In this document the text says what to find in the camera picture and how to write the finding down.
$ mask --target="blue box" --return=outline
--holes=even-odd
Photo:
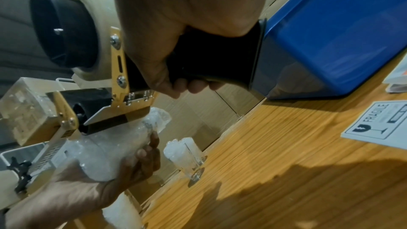
[[[351,93],[407,45],[407,0],[289,0],[267,22],[254,87],[270,99]]]

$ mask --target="wooden surface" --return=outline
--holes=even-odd
[[[265,103],[209,152],[203,178],[164,187],[147,228],[407,228],[407,151],[340,137],[397,58],[347,98]]]

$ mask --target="wine glass icon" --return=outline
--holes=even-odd
[[[384,130],[377,130],[377,129],[372,129],[372,127],[370,125],[360,124],[355,129],[353,129],[352,131],[354,131],[354,132],[379,131],[380,134],[383,134],[386,130],[387,130],[387,128],[384,129]]]

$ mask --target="black handle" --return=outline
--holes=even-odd
[[[251,89],[266,20],[259,20],[244,36],[226,38],[193,30],[180,36],[167,59],[170,80],[205,79]],[[131,91],[148,89],[136,65],[126,57]]]

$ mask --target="tape roll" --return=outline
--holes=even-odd
[[[94,66],[91,68],[73,68],[73,72],[86,81],[110,79],[111,46],[110,27],[120,28],[114,0],[80,0],[88,10],[95,23],[98,34],[99,52]]]

